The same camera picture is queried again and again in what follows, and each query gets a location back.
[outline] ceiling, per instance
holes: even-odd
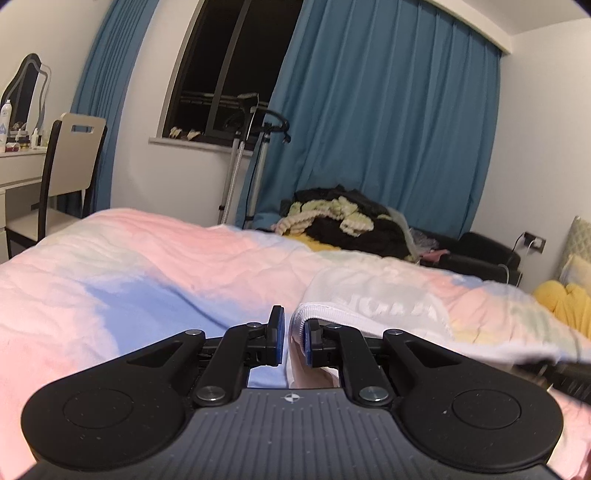
[[[463,0],[509,35],[587,17],[574,0]]]

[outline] pink blanket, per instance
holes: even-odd
[[[276,235],[109,210],[0,265],[0,477],[17,478],[34,463],[20,412],[44,384],[188,328],[218,336],[232,325],[266,322],[274,304],[289,318],[312,279],[339,265],[429,292],[457,341],[517,339],[551,343],[567,356],[590,352],[591,342],[513,287],[373,255],[314,253]],[[286,386],[287,361],[255,369],[251,386]],[[565,430],[550,466],[563,478],[583,476],[591,408],[557,399]]]

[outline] window sill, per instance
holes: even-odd
[[[219,152],[219,153],[232,153],[231,147],[224,147],[222,145],[215,145],[211,143],[203,143],[203,142],[190,142],[187,140],[176,140],[175,138],[163,138],[163,137],[150,137],[148,139],[149,144],[153,145],[163,145],[166,147],[175,147],[175,148],[189,148],[191,150],[201,150],[201,151],[208,151],[208,152]],[[252,156],[252,152],[249,150],[245,150],[243,157],[250,158]]]

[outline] metal screw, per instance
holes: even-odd
[[[222,387],[203,387],[197,392],[199,400],[214,402],[221,400],[226,395],[226,391]]]
[[[359,392],[359,396],[365,401],[379,402],[388,398],[388,390],[382,387],[365,387]]]

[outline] blue patch on blanket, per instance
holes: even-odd
[[[228,328],[252,319],[265,323],[272,307],[245,311],[233,300],[198,298],[150,277],[126,279],[118,284],[86,284],[85,288],[101,302],[97,314],[115,338],[121,355],[189,329],[203,330],[210,338],[223,336]],[[287,352],[279,367],[253,369],[248,386],[287,388],[286,357]]]

